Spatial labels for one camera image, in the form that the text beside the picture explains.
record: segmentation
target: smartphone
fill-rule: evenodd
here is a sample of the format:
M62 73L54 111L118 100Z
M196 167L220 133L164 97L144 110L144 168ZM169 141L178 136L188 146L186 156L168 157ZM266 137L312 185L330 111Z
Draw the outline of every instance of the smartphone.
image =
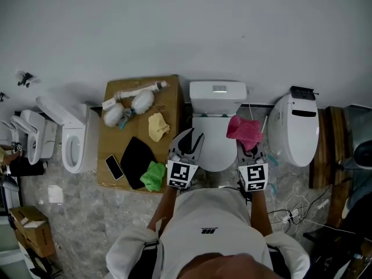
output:
M120 179L122 176L124 176L123 171L121 170L120 165L116 161L114 155L109 156L106 158L106 164L109 170L111 171L112 176L115 180Z

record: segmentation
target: yellow cloth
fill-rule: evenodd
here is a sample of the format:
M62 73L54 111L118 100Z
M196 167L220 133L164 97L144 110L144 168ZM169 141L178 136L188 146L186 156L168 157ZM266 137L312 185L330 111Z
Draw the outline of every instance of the yellow cloth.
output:
M6 151L0 147L0 165L4 159L4 156L7 156L8 154L6 153Z
M170 127L165 123L161 113L153 114L149 117L149 135L153 141L158 142L164 133L168 133Z

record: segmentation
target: marble floor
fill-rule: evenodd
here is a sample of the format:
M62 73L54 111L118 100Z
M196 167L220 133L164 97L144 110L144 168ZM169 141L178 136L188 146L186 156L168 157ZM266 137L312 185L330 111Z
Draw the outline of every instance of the marble floor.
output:
M256 120L263 122L271 108L252 107L252 114ZM250 119L249 108L241 108L238 115ZM135 225L146 226L150 221L160 195L146 195L136 192L127 192L111 188L100 187L96 181L94 171L84 174L71 174L63 167L61 150L61 129L58 129L57 140L53 157L48 160L49 166L42 176L22 178L22 196L25 205L34 205L48 218L51 225L53 240L56 244L56 257L63 267L60 278L68 279L94 279L102 278L107 274L105 255L112 243L119 236L123 228ZM299 202L306 205L320 196L325 189L309 189L309 168L298 168L279 160L270 151L265 132L265 150L278 162L276 166L271 160L269 163L270 181L273 197L269 186L265 191L267 210L292 209ZM219 187L221 185L234 185L238 182L236 173L237 161L227 170L219 173L198 174L200 185L204 187ZM63 191L63 201L50 203L48 187L57 185ZM330 189L322 199L330 198ZM324 224L328 215L327 205L318 210L311 208L308 217L317 223ZM279 218L285 212L277 212ZM270 214L272 223L278 219ZM311 248L311 243L302 237L307 231L317 229L314 223L305 222L291 226L288 234L297 239L305 249ZM281 231L282 224L273 224L274 231Z

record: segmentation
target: toilet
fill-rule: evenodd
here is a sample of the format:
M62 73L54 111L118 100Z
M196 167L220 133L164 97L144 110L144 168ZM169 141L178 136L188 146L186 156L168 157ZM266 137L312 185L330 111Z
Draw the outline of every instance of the toilet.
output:
M49 159L53 155L57 124L46 120L32 110L23 110L20 116L10 118L17 129L27 134L28 162L36 164L40 159Z
M307 166L318 146L319 117L313 100L282 97L269 115L267 134L271 150L282 160Z
M10 134L12 136L12 142L16 142L20 144L23 148L23 150L27 150L27 136L26 133L24 133L17 124L14 124L12 122L8 122L5 120L1 120L2 124L10 131Z
M62 105L51 97L38 97L36 104L62 126L62 161L76 174L95 170L100 118L85 104Z
M245 83L233 81L190 82L192 127L195 136L204 133L204 143L198 165L206 171L222 171L229 168L237 157L235 139L227 138L227 126L231 117L246 100Z

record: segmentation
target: cardboard box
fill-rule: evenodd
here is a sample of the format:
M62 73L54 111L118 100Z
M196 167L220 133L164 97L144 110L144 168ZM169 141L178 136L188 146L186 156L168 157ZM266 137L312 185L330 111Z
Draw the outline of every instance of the cardboard box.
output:
M55 253L48 218L33 206L11 209L16 237L27 249L32 248L40 257Z
M163 179L163 185L160 191L149 192L145 187L134 190L130 187L125 176L119 180L115 180L105 162L106 158L110 155L114 155L118 163L120 163L121 157L123 157L123 153L130 139L132 137L137 137L150 147L156 161L166 164L169 146L173 138L179 133L180 116L183 114L184 109L184 101L178 76L144 77L111 81L108 82L106 87L105 100L112 98L117 91L137 88L140 85L161 80L167 81L170 86L162 91L155 92L155 101L152 107L142 115L133 116L123 129L119 129L118 126L106 126L103 120L103 116L106 112L102 112L97 164L97 180L99 185L128 191L156 194L163 193L167 184L167 175L165 175ZM122 100L122 104L125 108L130 108L132 100L133 98L126 98ZM159 142L154 142L149 136L148 118L154 113L159 112L163 115L165 122L170 126L170 131L164 134Z

